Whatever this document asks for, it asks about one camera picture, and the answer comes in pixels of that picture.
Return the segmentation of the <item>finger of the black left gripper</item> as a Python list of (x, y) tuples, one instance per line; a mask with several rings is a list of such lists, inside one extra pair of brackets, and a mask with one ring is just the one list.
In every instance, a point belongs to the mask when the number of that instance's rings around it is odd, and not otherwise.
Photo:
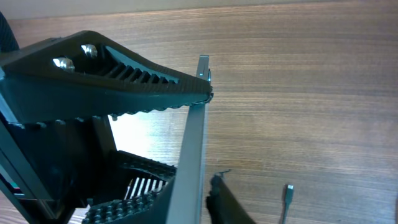
[(163, 67), (94, 31), (1, 55), (1, 113), (14, 124), (205, 104), (207, 80)]
[(146, 212), (177, 168), (124, 151), (110, 154), (108, 169), (99, 182), (83, 223), (116, 223)]

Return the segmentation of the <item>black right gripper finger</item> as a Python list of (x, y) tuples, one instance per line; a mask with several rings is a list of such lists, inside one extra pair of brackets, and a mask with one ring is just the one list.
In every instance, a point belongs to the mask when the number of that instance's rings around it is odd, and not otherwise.
[(206, 197), (206, 208), (212, 224), (255, 224), (243, 209), (224, 181), (228, 170), (219, 171), (210, 180), (210, 191)]

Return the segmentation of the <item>blue Galaxy smartphone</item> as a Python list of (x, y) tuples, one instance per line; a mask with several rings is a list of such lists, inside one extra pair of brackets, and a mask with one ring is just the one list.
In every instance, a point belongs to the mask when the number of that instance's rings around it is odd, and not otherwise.
[(207, 104), (189, 107), (166, 224), (200, 223), (206, 130)]

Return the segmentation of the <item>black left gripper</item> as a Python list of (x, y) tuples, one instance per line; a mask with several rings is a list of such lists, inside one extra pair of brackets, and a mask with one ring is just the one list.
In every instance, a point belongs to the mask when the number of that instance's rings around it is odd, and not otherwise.
[(1, 113), (1, 181), (32, 223), (66, 223), (89, 206), (116, 152), (108, 115), (14, 124)]

